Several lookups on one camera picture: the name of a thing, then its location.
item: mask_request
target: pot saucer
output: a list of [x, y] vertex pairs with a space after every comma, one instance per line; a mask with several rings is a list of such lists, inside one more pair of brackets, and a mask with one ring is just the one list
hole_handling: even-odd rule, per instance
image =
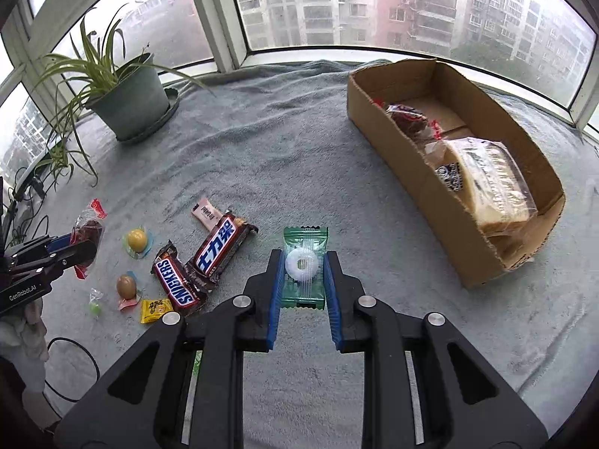
[[167, 94], [168, 98], [168, 109], [159, 119], [157, 119], [153, 124], [151, 124], [148, 128], [142, 131], [140, 134], [135, 135], [134, 137], [128, 138], [127, 140], [119, 140], [120, 143], [124, 145], [133, 145], [134, 143], [139, 143], [142, 140], [148, 138], [151, 134], [157, 132], [164, 126], [164, 124], [173, 116], [179, 107], [179, 91], [175, 88], [166, 88], [164, 92]]

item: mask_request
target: plant pot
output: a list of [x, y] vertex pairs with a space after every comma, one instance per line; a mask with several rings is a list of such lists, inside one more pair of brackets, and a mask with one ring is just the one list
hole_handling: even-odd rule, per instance
[[[152, 64], [153, 54], [142, 54], [130, 62]], [[85, 104], [115, 132], [118, 141], [138, 136], [167, 112], [168, 97], [153, 67], [124, 64], [116, 73], [127, 73], [116, 88]]]

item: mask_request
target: black triangular cutout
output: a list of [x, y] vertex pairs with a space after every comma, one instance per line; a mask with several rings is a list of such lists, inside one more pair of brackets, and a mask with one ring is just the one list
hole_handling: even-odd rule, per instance
[[497, 395], [497, 388], [456, 343], [450, 343], [447, 350], [465, 403], [474, 405]]
[[144, 397], [159, 344], [153, 342], [109, 386], [109, 395], [137, 405]]

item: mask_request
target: snickers bar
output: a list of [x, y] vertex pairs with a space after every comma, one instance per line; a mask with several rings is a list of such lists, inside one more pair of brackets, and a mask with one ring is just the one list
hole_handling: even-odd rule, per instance
[[223, 214], [197, 253], [185, 264], [190, 277], [206, 277], [218, 283], [219, 277], [250, 231], [258, 228], [230, 211]]
[[177, 249], [170, 241], [156, 255], [152, 274], [160, 280], [173, 308], [183, 315], [200, 310], [208, 299], [207, 288], [212, 290], [213, 287], [209, 280], [202, 283], [187, 275], [177, 258]]

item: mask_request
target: bread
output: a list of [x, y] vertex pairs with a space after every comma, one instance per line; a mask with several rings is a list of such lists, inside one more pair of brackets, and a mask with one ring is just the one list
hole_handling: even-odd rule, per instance
[[474, 137], [445, 141], [459, 163], [457, 196], [486, 236], [509, 235], [537, 214], [520, 170], [503, 144]]

